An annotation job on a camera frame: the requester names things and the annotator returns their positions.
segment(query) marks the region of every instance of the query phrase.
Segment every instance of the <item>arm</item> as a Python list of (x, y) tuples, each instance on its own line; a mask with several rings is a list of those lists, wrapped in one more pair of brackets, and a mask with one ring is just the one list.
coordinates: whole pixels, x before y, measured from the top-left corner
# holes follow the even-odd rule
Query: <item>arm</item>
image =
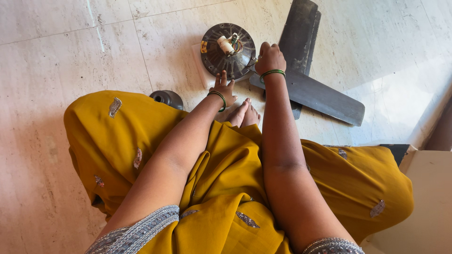
[[(225, 71), (221, 82), (217, 74), (213, 90), (223, 94), (227, 105), (237, 99), (233, 88), (234, 81), (226, 85)], [(213, 118), (223, 104), (220, 96), (207, 96), (168, 133), (99, 237), (131, 226), (161, 207), (179, 205), (188, 174), (204, 152)]]
[[(256, 71), (286, 69), (279, 47), (261, 46)], [(267, 100), (262, 130), (264, 184), (273, 214), (295, 253), (326, 237), (353, 241), (334, 216), (306, 167), (284, 76), (264, 77)]]

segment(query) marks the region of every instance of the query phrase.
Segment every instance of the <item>hand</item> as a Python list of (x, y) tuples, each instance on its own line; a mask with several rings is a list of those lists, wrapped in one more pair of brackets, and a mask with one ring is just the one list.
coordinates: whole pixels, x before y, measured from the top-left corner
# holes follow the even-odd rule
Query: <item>hand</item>
[(282, 52), (279, 50), (279, 46), (273, 44), (270, 47), (268, 42), (262, 43), (260, 46), (259, 59), (256, 65), (256, 73), (262, 75), (264, 72), (280, 69), (286, 70), (286, 60), (284, 60), (284, 56)]
[(232, 96), (232, 90), (234, 89), (234, 80), (231, 80), (228, 85), (226, 78), (226, 71), (223, 70), (220, 81), (220, 73), (217, 73), (217, 79), (215, 80), (215, 86), (209, 89), (210, 91), (220, 92), (226, 99), (226, 106), (229, 107), (237, 100), (237, 95)]

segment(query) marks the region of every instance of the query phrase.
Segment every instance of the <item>woman's right hand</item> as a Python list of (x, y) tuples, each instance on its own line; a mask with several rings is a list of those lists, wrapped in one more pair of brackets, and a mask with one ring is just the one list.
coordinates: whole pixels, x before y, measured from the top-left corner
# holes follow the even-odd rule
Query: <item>woman's right hand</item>
[(279, 50), (279, 46), (273, 44), (270, 46), (268, 42), (262, 43), (260, 46), (259, 59), (255, 65), (256, 73), (262, 75), (264, 72), (280, 69), (286, 70), (286, 60), (282, 52)]

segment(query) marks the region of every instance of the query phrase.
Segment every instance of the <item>white foam block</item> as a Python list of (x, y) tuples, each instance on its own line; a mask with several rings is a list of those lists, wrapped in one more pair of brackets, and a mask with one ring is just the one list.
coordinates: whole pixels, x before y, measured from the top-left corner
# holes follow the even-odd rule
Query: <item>white foam block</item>
[[(215, 76), (210, 74), (210, 72), (204, 67), (204, 64), (201, 60), (201, 44), (196, 44), (192, 46), (193, 51), (193, 60), (195, 61), (196, 68), (198, 69), (199, 76), (201, 77), (202, 84), (206, 90), (209, 90), (211, 87), (215, 86)], [(235, 81), (247, 80), (253, 74), (252, 71), (249, 71), (245, 76), (236, 79)]]

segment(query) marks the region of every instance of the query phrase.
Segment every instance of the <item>foot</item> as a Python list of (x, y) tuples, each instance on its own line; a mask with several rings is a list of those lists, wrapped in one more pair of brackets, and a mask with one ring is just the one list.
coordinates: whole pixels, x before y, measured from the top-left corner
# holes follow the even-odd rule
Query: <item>foot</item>
[(226, 122), (230, 122), (232, 126), (241, 126), (245, 112), (248, 109), (248, 101), (244, 101), (238, 108), (232, 111), (226, 118)]
[(242, 127), (246, 127), (249, 125), (253, 125), (253, 124), (258, 124), (260, 123), (260, 114), (257, 113), (256, 109), (251, 105), (251, 99), (250, 98), (246, 98), (245, 100), (246, 102), (249, 103), (248, 109), (245, 112), (245, 117), (243, 118), (243, 122), (242, 125), (240, 126)]

